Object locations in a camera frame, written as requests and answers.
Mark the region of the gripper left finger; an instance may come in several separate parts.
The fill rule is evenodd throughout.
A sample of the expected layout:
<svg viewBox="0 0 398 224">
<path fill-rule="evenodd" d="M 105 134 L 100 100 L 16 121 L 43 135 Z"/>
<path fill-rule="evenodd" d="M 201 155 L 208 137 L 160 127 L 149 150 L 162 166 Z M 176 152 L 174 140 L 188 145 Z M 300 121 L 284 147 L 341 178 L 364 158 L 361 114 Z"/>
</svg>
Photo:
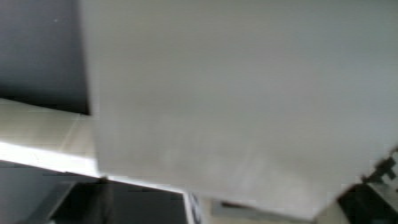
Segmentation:
<svg viewBox="0 0 398 224">
<path fill-rule="evenodd" d="M 60 182 L 16 224 L 114 224 L 108 179 Z"/>
</svg>

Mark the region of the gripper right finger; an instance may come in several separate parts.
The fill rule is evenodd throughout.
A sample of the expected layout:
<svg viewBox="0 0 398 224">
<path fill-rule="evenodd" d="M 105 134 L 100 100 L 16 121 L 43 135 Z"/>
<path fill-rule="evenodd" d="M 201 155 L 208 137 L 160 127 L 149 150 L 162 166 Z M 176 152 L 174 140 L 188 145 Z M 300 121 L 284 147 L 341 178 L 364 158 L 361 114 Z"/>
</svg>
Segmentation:
<svg viewBox="0 0 398 224">
<path fill-rule="evenodd" d="M 338 198 L 350 224 L 398 224 L 398 210 L 366 184 L 357 184 Z"/>
</svg>

